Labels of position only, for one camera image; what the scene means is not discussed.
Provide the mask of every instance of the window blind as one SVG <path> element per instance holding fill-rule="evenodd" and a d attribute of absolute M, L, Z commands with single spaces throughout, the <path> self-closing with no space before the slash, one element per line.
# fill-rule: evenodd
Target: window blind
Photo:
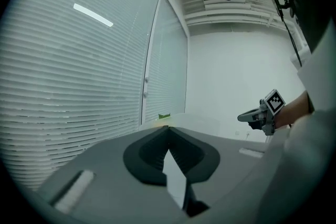
<path fill-rule="evenodd" d="M 0 150 L 32 189 L 138 130 L 158 0 L 12 0 L 0 32 Z"/>
<path fill-rule="evenodd" d="M 168 0 L 161 0 L 150 52 L 145 122 L 184 113 L 187 37 Z"/>

